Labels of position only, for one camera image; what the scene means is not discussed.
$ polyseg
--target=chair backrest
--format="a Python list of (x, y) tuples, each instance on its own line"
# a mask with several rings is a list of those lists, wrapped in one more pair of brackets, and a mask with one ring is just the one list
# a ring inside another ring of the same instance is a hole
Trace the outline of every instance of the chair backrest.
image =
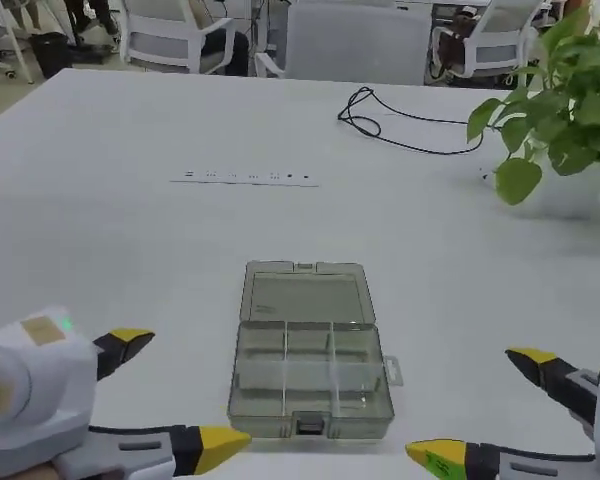
[(422, 85), (431, 20), (346, 3), (289, 7), (285, 76), (303, 80)]
[(465, 72), (511, 70), (527, 60), (531, 22), (543, 0), (491, 0), (465, 40)]
[(204, 36), (188, 0), (121, 0), (121, 13), (124, 60), (198, 72)]

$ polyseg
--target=black cable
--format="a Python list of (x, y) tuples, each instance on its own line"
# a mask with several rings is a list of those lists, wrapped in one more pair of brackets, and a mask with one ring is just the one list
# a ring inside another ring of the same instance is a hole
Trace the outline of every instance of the black cable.
[[(366, 86), (359, 88), (358, 91), (356, 91), (353, 95), (351, 95), (351, 97), (349, 97), (347, 106), (344, 107), (340, 111), (340, 113), (338, 113), (338, 120), (346, 123), (347, 125), (352, 126), (358, 132), (362, 133), (363, 135), (365, 135), (367, 137), (375, 138), (382, 142), (389, 143), (391, 145), (396, 145), (398, 147), (408, 148), (409, 150), (414, 150), (414, 151), (420, 152), (420, 153), (428, 153), (431, 155), (461, 155), (463, 153), (473, 152), (482, 145), (482, 141), (484, 140), (484, 135), (480, 135), (480, 140), (473, 147), (465, 148), (463, 150), (452, 151), (452, 152), (439, 152), (436, 150), (429, 150), (426, 148), (414, 147), (412, 145), (407, 145), (405, 143), (401, 143), (401, 142), (398, 142), (395, 140), (381, 137), (380, 135), (382, 134), (382, 127), (376, 120), (374, 120), (373, 118), (362, 116), (362, 115), (353, 115), (351, 113), (352, 107), (355, 107), (356, 105), (365, 101), (369, 97), (373, 98), (376, 102), (378, 102), (380, 105), (382, 105), (387, 110), (389, 110), (393, 113), (396, 113), (398, 115), (401, 115), (403, 117), (411, 118), (414, 120), (420, 120), (423, 122), (449, 123), (452, 125), (467, 125), (467, 122), (462, 122), (459, 120), (444, 120), (444, 119), (438, 119), (438, 118), (427, 118), (427, 117), (421, 117), (418, 115), (413, 115), (411, 113), (401, 112), (400, 110), (396, 110), (395, 108), (392, 108), (389, 105), (387, 105), (386, 103), (384, 103), (382, 100), (380, 100), (378, 98), (378, 96), (376, 95), (376, 93), (374, 92), (374, 90), (372, 88), (366, 87)], [(356, 121), (365, 121), (365, 122), (371, 123), (372, 125), (375, 126), (376, 132), (374, 133), (374, 132), (360, 126), (358, 123), (356, 123)]]
[(253, 52), (257, 48), (257, 44), (258, 44), (258, 39), (257, 38), (253, 38), (253, 35), (250, 35), (250, 33), (252, 32), (253, 27), (256, 25), (256, 22), (258, 20), (260, 20), (260, 15), (262, 14), (262, 9), (264, 8), (264, 4), (266, 2), (267, 2), (267, 0), (261, 0), (260, 1), (260, 5), (258, 6), (258, 10), (256, 10), (255, 16), (251, 17), (251, 23), (249, 25), (249, 28), (245, 32), (246, 36), (248, 36), (248, 37), (250, 36), (251, 37), (251, 48), (249, 49), (249, 57), (253, 56)]

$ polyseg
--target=plastic storage box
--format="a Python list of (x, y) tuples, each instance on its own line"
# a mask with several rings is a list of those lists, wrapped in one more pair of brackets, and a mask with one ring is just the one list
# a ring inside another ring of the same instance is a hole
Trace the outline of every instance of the plastic storage box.
[(234, 428), (256, 438), (381, 439), (394, 418), (387, 378), (362, 266), (247, 265)]

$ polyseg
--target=transparent box lid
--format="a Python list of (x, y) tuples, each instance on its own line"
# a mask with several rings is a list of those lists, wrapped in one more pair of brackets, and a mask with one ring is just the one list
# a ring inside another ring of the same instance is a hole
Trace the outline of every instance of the transparent box lid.
[(240, 321), (374, 324), (361, 265), (250, 262)]

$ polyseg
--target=chair leg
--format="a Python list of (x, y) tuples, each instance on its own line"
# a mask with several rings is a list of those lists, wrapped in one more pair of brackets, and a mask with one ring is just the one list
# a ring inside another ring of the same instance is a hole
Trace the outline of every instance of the chair leg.
[(20, 49), (20, 45), (18, 45), (18, 39), (16, 38), (13, 28), (11, 28), (11, 24), (7, 21), (7, 16), (5, 14), (4, 6), (0, 1), (0, 21), (3, 23), (4, 27), (7, 30), (7, 35), (9, 36), (9, 40), (13, 44), (13, 49), (16, 53), (16, 57), (18, 58), (18, 62), (20, 63), (20, 68), (24, 72), (24, 76), (27, 79), (29, 84), (33, 83), (33, 77), (31, 76), (31, 72), (29, 71), (29, 67), (27, 63), (24, 61), (24, 57), (22, 56), (22, 50)]

